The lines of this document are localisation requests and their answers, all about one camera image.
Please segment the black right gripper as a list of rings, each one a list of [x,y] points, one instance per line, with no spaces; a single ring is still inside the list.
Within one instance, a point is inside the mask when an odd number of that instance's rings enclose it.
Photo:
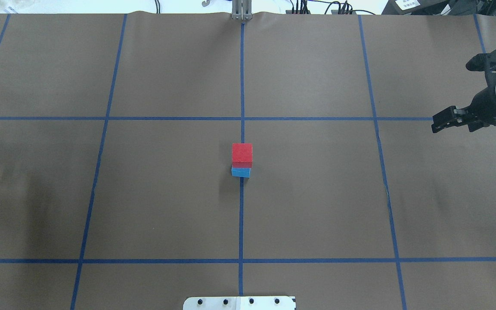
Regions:
[[[488,126],[496,126],[496,94],[486,88],[477,93],[466,108],[449,106],[433,116],[431,131],[438,133],[450,127],[466,125],[475,132]]]

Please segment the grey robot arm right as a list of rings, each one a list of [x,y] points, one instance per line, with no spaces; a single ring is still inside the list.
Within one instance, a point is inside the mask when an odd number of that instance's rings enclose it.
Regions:
[[[479,91],[467,107],[449,106],[432,118],[431,131],[438,133],[450,127],[466,126],[475,132],[488,126],[496,126],[496,61],[487,65],[467,64],[471,71],[484,72],[486,86]]]

